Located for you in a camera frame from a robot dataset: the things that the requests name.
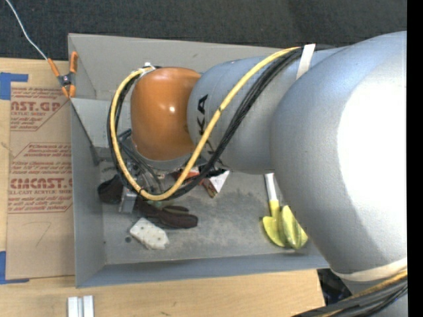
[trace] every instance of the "yellow object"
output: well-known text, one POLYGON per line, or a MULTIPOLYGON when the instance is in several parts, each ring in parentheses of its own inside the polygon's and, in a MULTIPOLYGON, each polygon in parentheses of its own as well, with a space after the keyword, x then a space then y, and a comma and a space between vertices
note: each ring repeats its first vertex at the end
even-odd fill
POLYGON ((287 240, 283 229, 281 230, 280 206, 277 199, 269 201, 270 216, 263 217, 263 226, 272 242, 278 246, 286 246, 287 240))
POLYGON ((126 180, 131 184, 131 186, 134 188, 134 190, 139 193, 141 196, 143 196, 146 199, 151 199, 153 201, 161 201, 163 199, 168 198, 169 196, 172 196, 177 189, 181 186, 183 181, 185 181, 186 176, 190 172, 191 168, 194 166, 195 162, 197 161, 198 157, 200 156, 200 153, 202 149, 204 148, 204 145, 206 144, 210 134, 213 131, 214 126, 216 125, 218 119, 220 118, 221 113, 224 111, 224 109, 228 106, 228 104, 232 101, 233 97, 242 89, 242 87, 247 83, 247 81, 257 72, 259 72, 263 67, 268 65, 270 62, 274 61, 275 59, 278 59, 279 57, 282 57, 286 55, 287 53, 296 50, 298 47, 294 48, 288 48, 286 50, 281 50, 276 53, 273 53, 272 55, 269 55, 266 59, 263 59, 259 63, 257 63, 252 69, 250 69, 247 74, 245 74, 241 80, 238 81, 238 83, 231 89, 229 94, 225 97, 223 102, 220 104, 219 108, 215 111, 213 117, 211 118, 207 128, 204 130, 204 134, 200 139, 200 142, 198 143, 197 147, 195 148, 194 152, 192 153, 192 156, 188 163, 186 164, 184 170, 182 171, 181 175, 179 176, 178 180, 174 183, 174 185, 167 191, 165 191, 162 194, 159 195, 153 195, 146 192, 144 189, 142 189, 139 184, 134 180, 132 175, 129 173, 128 169, 126 168, 125 162, 122 158, 122 155, 120 154, 119 150, 119 144, 118 140, 116 138, 116 130, 115 130, 115 115, 116 115, 116 106, 119 100, 119 97, 125 88, 125 86, 129 83, 131 79, 134 77, 140 76, 141 74, 147 73, 148 71, 154 69, 152 67, 144 68, 144 69, 138 69, 137 71, 134 71, 133 73, 129 74, 119 85, 118 89, 116 90, 112 104, 110 106, 110 136, 112 138, 112 148, 116 154, 116 160, 119 164, 120 169, 122 170, 126 180))
POLYGON ((308 241, 308 236, 295 219, 291 209, 285 205, 280 213, 283 232, 293 249, 300 249, 308 241))

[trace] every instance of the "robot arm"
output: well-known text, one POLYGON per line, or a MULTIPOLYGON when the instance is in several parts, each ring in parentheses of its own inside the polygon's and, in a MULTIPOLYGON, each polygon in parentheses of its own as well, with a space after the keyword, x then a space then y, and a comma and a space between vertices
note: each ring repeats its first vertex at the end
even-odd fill
MULTIPOLYGON (((301 49, 286 50, 268 60, 222 63, 201 76, 145 68, 132 91, 132 145, 139 160, 161 172, 182 168, 192 153, 208 168, 275 172, 297 220, 355 293, 407 266, 406 32, 317 51, 297 79, 300 57, 301 49), (162 95, 151 88, 160 83, 173 87, 160 88, 162 95), (168 133, 159 130, 160 119, 168 133)), ((112 146, 116 154, 118 144, 112 146)), ((184 194, 181 183, 151 199, 184 194)), ((406 310, 405 295, 378 316, 406 310)))

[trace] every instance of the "black object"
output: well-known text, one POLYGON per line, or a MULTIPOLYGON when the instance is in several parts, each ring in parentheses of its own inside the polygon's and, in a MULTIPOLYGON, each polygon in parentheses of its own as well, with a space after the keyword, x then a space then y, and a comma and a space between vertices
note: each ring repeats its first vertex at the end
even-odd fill
POLYGON ((119 204, 122 200, 123 190, 124 184, 119 175, 115 175, 111 180, 103 182, 97 188, 101 201, 109 204, 119 204))
POLYGON ((197 227, 198 224, 197 216, 189 214, 189 210, 185 207, 166 205, 158 208, 138 197, 134 208, 145 217, 157 217, 168 227, 189 229, 197 227))

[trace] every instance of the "cardboard box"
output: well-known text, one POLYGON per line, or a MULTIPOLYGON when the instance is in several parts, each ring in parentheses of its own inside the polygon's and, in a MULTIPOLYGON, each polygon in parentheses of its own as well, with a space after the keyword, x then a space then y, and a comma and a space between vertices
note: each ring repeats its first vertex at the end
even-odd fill
MULTIPOLYGON (((58 67, 69 70, 67 62, 58 67)), ((1 112, 7 117, 8 108, 10 114, 10 142, 1 150, 3 201, 10 170, 6 278, 72 275, 70 102, 45 61, 0 59, 0 72, 3 92, 11 80, 1 112)), ((7 139, 7 128, 1 132, 7 139)))

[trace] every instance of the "black cable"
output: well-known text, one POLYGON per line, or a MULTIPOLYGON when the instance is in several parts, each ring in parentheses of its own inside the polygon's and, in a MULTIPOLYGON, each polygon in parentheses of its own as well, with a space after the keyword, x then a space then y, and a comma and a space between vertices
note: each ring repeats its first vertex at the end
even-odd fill
POLYGON ((254 101, 261 95, 263 90, 268 86, 268 84, 273 80, 276 75, 278 75, 284 68, 290 65, 297 58, 301 57, 301 52, 302 49, 300 48, 297 50, 293 50, 269 64, 263 74, 261 74, 257 78, 253 86, 249 89, 247 95, 243 98, 243 101, 235 112, 235 115, 233 116, 225 134, 223 134, 219 145, 217 146, 215 152, 213 153, 209 161, 207 161, 207 163, 203 166, 200 174, 191 178, 190 183, 179 188, 173 195, 169 197, 169 199, 178 198, 188 193, 207 176, 208 172, 214 167, 214 164, 218 161, 219 157, 225 150, 226 146, 230 142, 232 136, 235 134, 235 131, 241 124, 247 112, 250 110, 254 101))
POLYGON ((317 317, 340 310, 333 317, 364 317, 371 316, 390 305, 397 298, 408 292, 408 277, 400 279, 378 291, 350 299, 340 300, 337 303, 317 308, 293 317, 317 317))

